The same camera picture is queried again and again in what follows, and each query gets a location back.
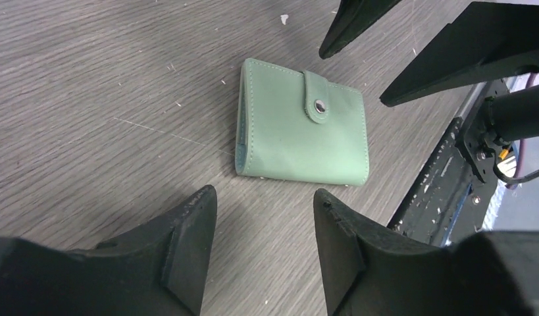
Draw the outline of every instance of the leather wallet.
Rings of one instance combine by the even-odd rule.
[[[361,92],[246,59],[234,164],[241,176],[361,186],[370,163]]]

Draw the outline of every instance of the snap button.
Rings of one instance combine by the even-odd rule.
[[[314,107],[316,108],[316,111],[318,111],[318,113],[325,113],[325,103],[323,103],[323,101],[321,100],[316,100],[314,102]]]

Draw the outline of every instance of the gray laminate surface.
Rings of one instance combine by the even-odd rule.
[[[469,2],[404,0],[322,61],[339,1],[0,0],[0,236],[89,248],[212,184],[202,314],[324,315],[313,193],[387,223],[469,89],[378,96]],[[236,176],[247,57],[363,91],[364,187]]]

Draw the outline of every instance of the wallet strap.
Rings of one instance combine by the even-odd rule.
[[[313,72],[304,70],[306,100],[304,110],[306,115],[317,124],[324,124],[331,112],[329,102],[328,81]]]

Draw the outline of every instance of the black cylinder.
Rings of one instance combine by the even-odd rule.
[[[507,142],[539,136],[539,86],[495,98],[486,113],[490,128]]]

